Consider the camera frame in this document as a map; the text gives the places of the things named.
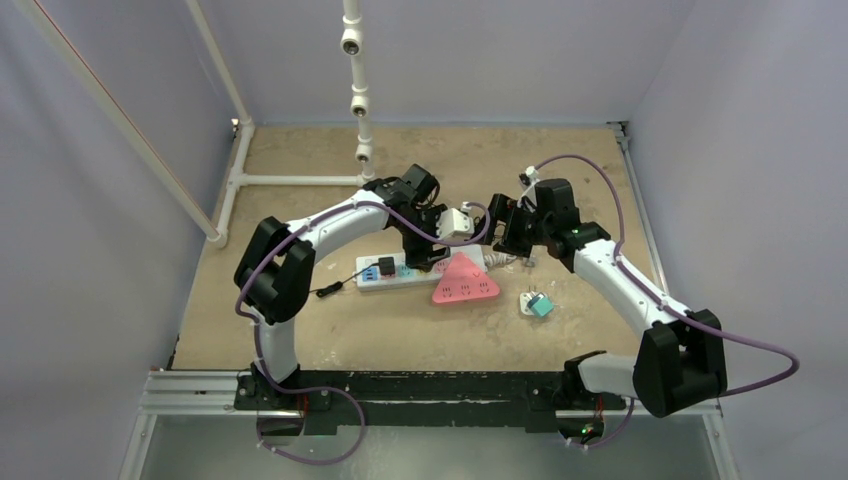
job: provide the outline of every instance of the white plug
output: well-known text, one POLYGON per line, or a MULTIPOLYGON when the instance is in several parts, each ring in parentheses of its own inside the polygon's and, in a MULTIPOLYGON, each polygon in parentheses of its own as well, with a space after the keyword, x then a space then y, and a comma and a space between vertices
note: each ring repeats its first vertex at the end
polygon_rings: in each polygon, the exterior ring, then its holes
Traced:
POLYGON ((436 235, 442 240, 450 237, 469 238, 474 235, 474 222, 465 213, 450 208, 439 216, 436 235))

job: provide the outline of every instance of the white pipe joint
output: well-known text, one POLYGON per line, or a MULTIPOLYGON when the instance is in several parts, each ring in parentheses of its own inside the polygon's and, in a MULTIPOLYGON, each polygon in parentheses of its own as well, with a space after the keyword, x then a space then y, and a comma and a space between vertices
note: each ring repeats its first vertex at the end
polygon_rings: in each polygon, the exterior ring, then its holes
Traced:
POLYGON ((374 156, 374 147, 368 145, 367 143, 360 143, 358 147, 356 147, 356 161, 361 163, 370 163, 371 158, 374 156))
POLYGON ((354 95, 350 101, 350 113, 356 118, 365 118, 371 112, 367 95, 354 95))
POLYGON ((339 46, 342 48, 343 52, 351 57, 355 57, 362 53, 362 43, 362 31, 358 26, 353 26, 345 28, 339 46))

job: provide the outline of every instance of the power strip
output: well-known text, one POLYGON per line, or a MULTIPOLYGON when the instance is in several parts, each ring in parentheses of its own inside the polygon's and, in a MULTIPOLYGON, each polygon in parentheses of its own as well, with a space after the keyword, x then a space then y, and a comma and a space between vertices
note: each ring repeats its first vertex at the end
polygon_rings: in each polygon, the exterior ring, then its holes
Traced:
POLYGON ((435 265, 429 272, 422 272, 414 268, 406 266, 406 255, 401 253, 391 253, 385 255, 371 255, 367 257, 358 257, 356 259, 356 270, 359 272, 364 270, 355 278, 356 286, 363 292, 373 290, 385 290, 387 288, 412 287, 414 285, 425 285, 439 283, 445 270, 448 268, 451 258, 457 253, 464 253, 472 262, 474 262, 484 272, 486 262, 483 259, 483 249, 480 245, 467 245, 465 247, 451 247, 451 257, 445 258, 435 265), (377 259, 381 257, 392 257, 395 260, 394 275, 380 275, 380 270, 377 266, 368 268, 368 265, 377 263, 377 259))

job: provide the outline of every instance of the power cord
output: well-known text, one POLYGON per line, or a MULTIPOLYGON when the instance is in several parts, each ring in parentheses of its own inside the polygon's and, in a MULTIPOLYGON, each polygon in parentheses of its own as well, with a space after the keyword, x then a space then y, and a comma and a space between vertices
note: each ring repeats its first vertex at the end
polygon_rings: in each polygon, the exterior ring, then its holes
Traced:
POLYGON ((315 296, 318 297, 318 298, 324 298, 328 295, 332 295, 332 294, 338 292, 339 290, 341 290, 342 287, 344 287, 345 283, 353 280, 354 278, 358 277, 359 275, 362 275, 369 268, 376 267, 376 266, 377 266, 377 263, 372 263, 371 265, 368 265, 367 267, 365 267, 362 270, 354 273, 353 275, 345 278, 344 280, 339 280, 338 282, 331 283, 324 288, 316 288, 315 290, 310 290, 309 293, 314 293, 315 296))

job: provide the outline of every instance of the wooden table surface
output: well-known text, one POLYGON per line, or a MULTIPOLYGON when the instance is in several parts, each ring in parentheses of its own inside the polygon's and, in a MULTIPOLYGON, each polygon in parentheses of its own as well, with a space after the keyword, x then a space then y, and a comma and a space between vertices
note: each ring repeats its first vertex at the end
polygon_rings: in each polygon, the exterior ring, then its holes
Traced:
MULTIPOLYGON (((401 175, 418 163, 441 183, 439 203, 488 204, 494 193, 521 194, 517 175, 559 153, 594 159, 623 201, 624 252, 651 277, 651 264, 624 159, 612 131, 582 128, 377 128, 378 175, 401 175)), ((259 128, 246 169, 251 174, 355 175, 356 132, 349 128, 259 128)), ((590 167, 560 160, 543 178, 571 181, 583 221, 595 220, 618 237, 610 192, 590 167)), ((350 197, 354 187, 245 187, 238 193, 223 249, 207 244, 186 308, 173 367, 243 369, 254 358, 251 329, 233 313, 232 277, 263 218, 308 216, 350 197)), ((359 239, 316 265, 313 288, 348 277, 358 256, 402 251, 400 234, 386 230, 359 239)), ((435 286, 361 293, 353 282, 326 298, 311 298, 296 318, 296 349, 307 369, 559 370, 591 350, 634 354, 638 338, 604 299, 537 247, 535 268, 520 262, 494 268, 501 288, 493 300, 436 306, 435 286), (544 319, 522 316, 518 295, 543 291, 556 305, 544 319)))

